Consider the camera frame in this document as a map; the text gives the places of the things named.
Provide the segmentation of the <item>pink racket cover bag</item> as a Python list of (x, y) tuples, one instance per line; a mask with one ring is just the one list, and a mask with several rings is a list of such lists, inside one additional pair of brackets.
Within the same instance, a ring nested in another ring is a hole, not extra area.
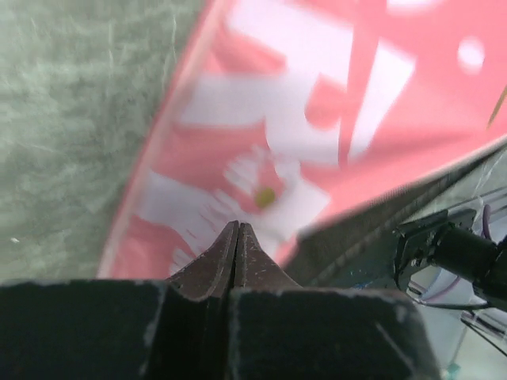
[(210, 1), (98, 269), (164, 278), (231, 220), (298, 234), (506, 141), (503, 1)]

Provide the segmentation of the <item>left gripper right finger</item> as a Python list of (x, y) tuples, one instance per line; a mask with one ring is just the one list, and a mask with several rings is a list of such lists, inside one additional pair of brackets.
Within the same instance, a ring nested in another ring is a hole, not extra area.
[(267, 255), (239, 230), (229, 296), (231, 379), (438, 379), (420, 314), (397, 291), (251, 285)]

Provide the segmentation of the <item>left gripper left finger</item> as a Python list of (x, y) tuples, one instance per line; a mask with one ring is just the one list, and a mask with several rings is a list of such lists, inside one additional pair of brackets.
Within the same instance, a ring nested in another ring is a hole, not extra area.
[(4, 379), (221, 379), (239, 224), (171, 279), (1, 286)]

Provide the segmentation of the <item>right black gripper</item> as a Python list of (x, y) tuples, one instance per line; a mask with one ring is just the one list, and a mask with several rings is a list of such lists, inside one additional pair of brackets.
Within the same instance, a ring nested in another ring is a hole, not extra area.
[(506, 240), (495, 243), (474, 234), (459, 222), (460, 217), (475, 217), (466, 209), (450, 215), (439, 211), (399, 226), (394, 234), (398, 244), (394, 257), (394, 282), (400, 288), (401, 274), (407, 267), (421, 264), (443, 268), (471, 282), (474, 293), (484, 300), (477, 304), (427, 303), (437, 309), (504, 309), (506, 307)]

